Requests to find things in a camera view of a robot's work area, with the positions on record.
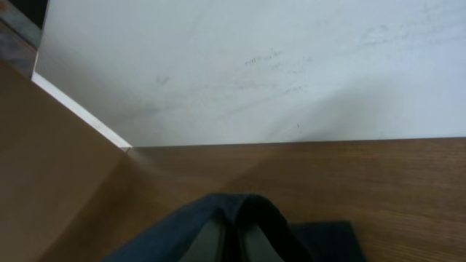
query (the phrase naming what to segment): white edge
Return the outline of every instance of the white edge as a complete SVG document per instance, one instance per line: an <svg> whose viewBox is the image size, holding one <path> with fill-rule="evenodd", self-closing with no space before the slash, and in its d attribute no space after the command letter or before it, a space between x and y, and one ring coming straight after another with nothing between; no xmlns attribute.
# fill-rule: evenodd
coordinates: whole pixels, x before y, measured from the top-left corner
<svg viewBox="0 0 466 262"><path fill-rule="evenodd" d="M60 91L55 85L50 83L37 72L33 72L32 82L40 86L43 90L45 90L45 92L53 96L54 99L58 100L58 102L62 103L65 107L79 116L82 120L84 120L100 134L110 140L113 144L120 147L122 150L126 151L132 147L125 139L117 135L113 130L97 119L97 117L92 115L88 110L84 109L76 101L71 99L64 92Z"/></svg>

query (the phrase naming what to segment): dark blue fabric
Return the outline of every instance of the dark blue fabric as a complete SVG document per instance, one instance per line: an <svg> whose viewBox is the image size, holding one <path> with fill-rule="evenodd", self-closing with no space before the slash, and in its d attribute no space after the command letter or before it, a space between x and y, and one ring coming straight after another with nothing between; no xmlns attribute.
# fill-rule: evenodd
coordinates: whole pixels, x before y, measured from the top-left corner
<svg viewBox="0 0 466 262"><path fill-rule="evenodd" d="M211 194L182 207L132 241L104 262L176 262L188 250L204 224L221 215L234 231L257 223L284 261L364 262L362 252L346 222L308 223L289 226L280 211L257 194ZM228 261L235 255L236 234L230 234Z"/></svg>

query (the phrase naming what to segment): brown panel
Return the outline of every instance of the brown panel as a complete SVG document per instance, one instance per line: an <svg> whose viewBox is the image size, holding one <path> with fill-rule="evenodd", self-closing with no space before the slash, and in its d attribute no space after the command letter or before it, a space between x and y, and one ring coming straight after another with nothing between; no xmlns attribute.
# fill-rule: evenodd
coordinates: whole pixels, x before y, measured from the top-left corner
<svg viewBox="0 0 466 262"><path fill-rule="evenodd" d="M43 261L98 261L210 192L350 220L369 261L464 261L466 139L137 148Z"/></svg>
<svg viewBox="0 0 466 262"><path fill-rule="evenodd" d="M0 261L37 261L124 153L0 63Z"/></svg>

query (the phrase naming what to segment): brown wooden surface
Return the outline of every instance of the brown wooden surface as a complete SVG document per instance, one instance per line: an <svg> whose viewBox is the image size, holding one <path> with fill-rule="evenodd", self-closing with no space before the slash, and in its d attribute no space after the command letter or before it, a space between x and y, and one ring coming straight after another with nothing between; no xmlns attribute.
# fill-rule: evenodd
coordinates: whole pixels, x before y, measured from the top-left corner
<svg viewBox="0 0 466 262"><path fill-rule="evenodd" d="M98 261L210 192L256 192L291 222L352 221L376 261L466 261L466 140L137 148L42 261Z"/></svg>
<svg viewBox="0 0 466 262"><path fill-rule="evenodd" d="M123 155L0 63L0 261L37 261Z"/></svg>

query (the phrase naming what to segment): white wall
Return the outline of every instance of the white wall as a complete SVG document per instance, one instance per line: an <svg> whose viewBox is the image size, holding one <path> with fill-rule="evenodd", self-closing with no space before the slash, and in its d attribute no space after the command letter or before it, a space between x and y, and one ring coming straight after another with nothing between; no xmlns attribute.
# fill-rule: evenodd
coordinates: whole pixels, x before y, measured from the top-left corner
<svg viewBox="0 0 466 262"><path fill-rule="evenodd" d="M51 0L36 72L133 146L466 135L466 1Z"/></svg>

